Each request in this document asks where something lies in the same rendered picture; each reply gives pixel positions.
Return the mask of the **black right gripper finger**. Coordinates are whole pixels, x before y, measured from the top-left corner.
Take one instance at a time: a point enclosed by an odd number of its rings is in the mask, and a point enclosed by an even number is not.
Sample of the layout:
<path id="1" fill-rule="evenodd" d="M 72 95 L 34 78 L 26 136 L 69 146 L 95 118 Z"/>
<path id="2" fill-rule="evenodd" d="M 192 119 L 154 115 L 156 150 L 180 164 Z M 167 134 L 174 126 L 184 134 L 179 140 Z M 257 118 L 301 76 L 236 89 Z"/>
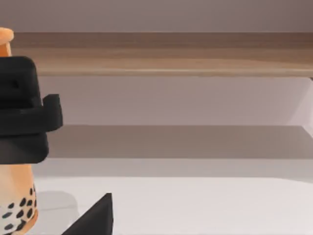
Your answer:
<path id="1" fill-rule="evenodd" d="M 112 235 L 112 193 L 106 193 L 61 235 Z"/>

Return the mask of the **orange cup with black dots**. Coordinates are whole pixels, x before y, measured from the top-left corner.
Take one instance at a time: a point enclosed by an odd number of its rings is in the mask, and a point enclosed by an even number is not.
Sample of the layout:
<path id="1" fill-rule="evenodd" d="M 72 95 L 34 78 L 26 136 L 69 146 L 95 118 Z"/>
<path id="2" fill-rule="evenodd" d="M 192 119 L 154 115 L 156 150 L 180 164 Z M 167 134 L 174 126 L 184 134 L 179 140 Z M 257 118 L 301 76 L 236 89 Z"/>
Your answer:
<path id="1" fill-rule="evenodd" d="M 12 57 L 14 31 L 0 27 L 0 57 Z M 25 235 L 38 217 L 30 164 L 0 164 L 0 235 Z"/>

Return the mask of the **wooden shelf board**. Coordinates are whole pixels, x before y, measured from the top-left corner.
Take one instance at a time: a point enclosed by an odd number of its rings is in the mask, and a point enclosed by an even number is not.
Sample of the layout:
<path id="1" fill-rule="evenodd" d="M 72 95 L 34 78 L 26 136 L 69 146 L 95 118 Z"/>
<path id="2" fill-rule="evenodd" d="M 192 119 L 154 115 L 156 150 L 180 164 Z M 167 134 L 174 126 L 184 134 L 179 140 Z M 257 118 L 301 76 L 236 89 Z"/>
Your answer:
<path id="1" fill-rule="evenodd" d="M 16 33 L 42 76 L 313 79 L 313 33 Z"/>

